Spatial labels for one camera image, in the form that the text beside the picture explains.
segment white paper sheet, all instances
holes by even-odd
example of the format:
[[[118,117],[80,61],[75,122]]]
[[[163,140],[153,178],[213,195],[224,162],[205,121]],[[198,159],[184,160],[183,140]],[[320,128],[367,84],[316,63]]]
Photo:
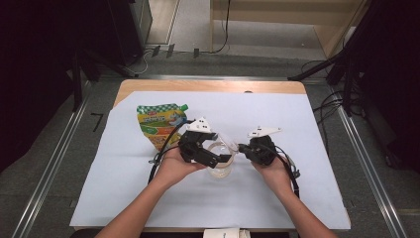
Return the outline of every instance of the white paper sheet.
[[[331,165],[304,94],[134,92],[110,113],[96,158],[70,226],[105,226],[146,186],[157,152],[137,121],[138,105],[187,104],[189,119],[205,116],[214,132],[247,144],[257,126],[280,127],[270,135],[295,162],[300,196],[331,229],[350,229]],[[293,229],[284,207],[243,155],[227,178],[194,173],[168,190],[147,227]]]

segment colorful food package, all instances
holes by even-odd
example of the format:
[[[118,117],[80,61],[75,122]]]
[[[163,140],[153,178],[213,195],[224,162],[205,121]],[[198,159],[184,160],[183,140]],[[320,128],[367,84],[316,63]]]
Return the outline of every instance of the colorful food package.
[[[156,106],[137,107],[137,118],[143,134],[154,144],[155,148],[160,151],[167,137],[173,129],[182,122],[186,121],[185,110],[188,109],[186,104],[178,106],[174,103]],[[175,133],[170,139],[170,144],[179,141],[180,135]]]

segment wooden table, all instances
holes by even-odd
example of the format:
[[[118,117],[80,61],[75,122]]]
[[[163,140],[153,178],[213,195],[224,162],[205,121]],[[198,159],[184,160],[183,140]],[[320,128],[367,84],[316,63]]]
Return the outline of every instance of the wooden table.
[[[315,25],[324,54],[333,56],[349,29],[366,10],[367,0],[232,0],[229,21]],[[211,0],[210,51],[213,20],[226,20],[228,0]]]
[[[208,91],[208,92],[268,92],[306,94],[296,81],[237,81],[237,80],[153,80],[127,79],[121,83],[114,107],[134,91]]]

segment wrist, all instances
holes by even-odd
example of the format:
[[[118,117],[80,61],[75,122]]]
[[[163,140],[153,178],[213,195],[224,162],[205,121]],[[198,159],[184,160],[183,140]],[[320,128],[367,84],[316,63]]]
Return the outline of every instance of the wrist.
[[[172,187],[172,184],[166,180],[163,179],[159,179],[159,178],[154,178],[151,183],[149,183],[149,186],[152,186],[158,190],[161,190],[163,192],[165,192],[166,190],[168,190],[170,187]]]
[[[291,189],[291,187],[279,187],[274,190],[274,194],[278,197],[280,200],[287,199],[291,196],[296,196]]]

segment black equipment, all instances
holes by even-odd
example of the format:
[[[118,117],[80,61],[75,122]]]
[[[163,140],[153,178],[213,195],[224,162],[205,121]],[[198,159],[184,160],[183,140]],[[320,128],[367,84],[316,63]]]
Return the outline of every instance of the black equipment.
[[[271,165],[275,159],[276,153],[273,151],[275,151],[275,145],[270,136],[252,138],[249,145],[239,144],[240,153],[244,153],[250,161],[264,166]]]
[[[204,166],[214,169],[218,163],[227,163],[232,155],[216,155],[203,148],[203,142],[207,140],[215,141],[216,133],[201,133],[186,131],[179,140],[181,156],[188,163],[194,160]]]
[[[420,173],[420,93],[417,23],[418,1],[372,0],[347,41],[334,57],[290,77],[302,80],[334,63],[327,76],[337,84],[346,76],[344,109],[351,115],[350,94],[356,81],[365,95],[363,108],[387,163]]]

